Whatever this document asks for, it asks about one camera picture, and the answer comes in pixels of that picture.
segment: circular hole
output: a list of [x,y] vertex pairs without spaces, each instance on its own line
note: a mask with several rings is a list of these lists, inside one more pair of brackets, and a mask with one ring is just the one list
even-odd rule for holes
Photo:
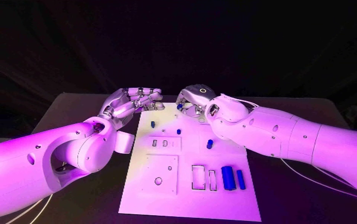
[[154,184],[155,184],[155,185],[161,185],[161,182],[162,182],[162,179],[161,179],[161,178],[155,178],[155,179],[154,179]]

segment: white robotic arm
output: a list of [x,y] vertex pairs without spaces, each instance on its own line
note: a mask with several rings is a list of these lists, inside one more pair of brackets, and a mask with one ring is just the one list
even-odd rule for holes
[[0,216],[99,171],[113,151],[129,153],[133,135],[116,129],[133,113],[164,109],[161,99],[159,89],[119,89],[96,117],[0,143]]
[[[184,109],[187,99],[192,106]],[[325,169],[357,187],[357,131],[313,123],[224,94],[215,96],[204,85],[188,86],[175,103],[178,110],[192,117],[204,112],[220,139],[234,141],[261,155]]]

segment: black background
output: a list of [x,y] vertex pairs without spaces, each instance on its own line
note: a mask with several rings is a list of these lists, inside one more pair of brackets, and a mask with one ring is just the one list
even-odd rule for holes
[[357,103],[355,0],[0,0],[0,12],[2,136],[61,92],[202,83]]

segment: blue cylinder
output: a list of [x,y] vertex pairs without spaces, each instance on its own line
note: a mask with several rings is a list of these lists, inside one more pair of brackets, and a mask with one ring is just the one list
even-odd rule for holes
[[237,175],[237,181],[238,181],[238,187],[240,189],[246,189],[246,184],[243,183],[243,174],[241,174],[241,170],[236,171],[236,175]]
[[234,183],[234,175],[233,175],[231,166],[221,167],[221,177],[223,177],[224,190],[234,190],[236,183]]

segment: table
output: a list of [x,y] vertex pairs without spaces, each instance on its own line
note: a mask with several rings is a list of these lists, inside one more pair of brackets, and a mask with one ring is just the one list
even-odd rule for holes
[[[107,95],[63,93],[57,96],[33,133],[83,121],[97,114]],[[312,98],[237,97],[257,105],[280,109],[309,121],[348,128],[333,103]],[[175,96],[165,95],[162,102],[174,102]],[[136,133],[139,114],[120,129]],[[48,205],[37,218],[38,223],[243,223],[243,221],[142,216],[118,214],[120,195],[130,154],[113,153],[103,169],[74,181],[54,193]],[[254,184],[261,223],[352,223],[357,199],[319,186],[297,176],[276,158],[247,150],[247,160]],[[346,186],[325,176],[312,166],[293,161],[289,165],[319,182],[352,192]],[[37,215],[47,198],[15,221],[28,223]],[[21,211],[0,217],[5,223]]]

